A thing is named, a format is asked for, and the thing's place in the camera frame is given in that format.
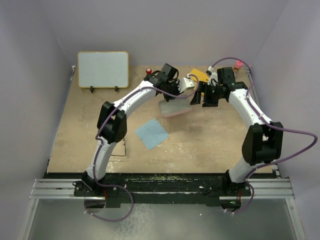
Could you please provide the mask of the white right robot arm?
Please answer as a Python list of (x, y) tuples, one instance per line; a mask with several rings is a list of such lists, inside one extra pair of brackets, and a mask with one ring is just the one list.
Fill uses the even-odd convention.
[(208, 77), (202, 80), (203, 72), (193, 69), (196, 92), (191, 105), (217, 107), (220, 100), (230, 103), (241, 116), (247, 127), (241, 154), (235, 166), (227, 170), (222, 180), (222, 190), (228, 196), (235, 195), (252, 173), (264, 164), (270, 164), (281, 156), (283, 143), (283, 125), (274, 122), (251, 99), (247, 85), (236, 81), (232, 67), (223, 67), (214, 71), (210, 67)]

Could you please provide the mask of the thin framed sunglasses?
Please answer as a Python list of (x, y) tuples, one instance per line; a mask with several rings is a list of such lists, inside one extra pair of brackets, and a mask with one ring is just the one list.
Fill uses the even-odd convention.
[(113, 157), (125, 157), (126, 155), (127, 155), (126, 141), (123, 139), (122, 141), (119, 141), (115, 145), (111, 156), (113, 156)]

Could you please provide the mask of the blue cleaning cloth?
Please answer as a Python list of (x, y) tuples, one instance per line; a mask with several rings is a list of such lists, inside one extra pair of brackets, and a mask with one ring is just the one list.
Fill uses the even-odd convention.
[(169, 137), (167, 131), (155, 118), (138, 127), (135, 133), (148, 150), (153, 149)]

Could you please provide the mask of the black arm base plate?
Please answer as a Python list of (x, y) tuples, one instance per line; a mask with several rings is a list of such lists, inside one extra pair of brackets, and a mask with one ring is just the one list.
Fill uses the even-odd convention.
[(46, 173), (44, 179), (69, 180), (75, 197), (101, 197), (109, 208), (121, 204), (199, 204), (240, 206), (251, 196), (247, 183), (232, 183), (225, 173), (106, 173), (90, 189), (81, 173)]

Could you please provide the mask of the pink glasses case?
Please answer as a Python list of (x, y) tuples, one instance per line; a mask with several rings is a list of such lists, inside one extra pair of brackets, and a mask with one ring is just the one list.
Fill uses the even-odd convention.
[(169, 101), (161, 100), (158, 105), (163, 118), (177, 116), (192, 110), (187, 98), (176, 98)]

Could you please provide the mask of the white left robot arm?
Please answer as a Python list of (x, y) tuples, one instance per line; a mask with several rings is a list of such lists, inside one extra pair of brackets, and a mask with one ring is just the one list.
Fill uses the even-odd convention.
[(91, 196), (103, 191), (103, 181), (111, 154), (127, 134), (129, 116), (146, 101), (158, 94), (169, 100), (181, 93), (179, 91), (179, 70), (164, 64), (161, 70), (146, 74), (140, 84), (121, 99), (103, 103), (98, 117), (98, 132), (95, 136), (97, 147), (89, 167), (82, 175), (83, 188)]

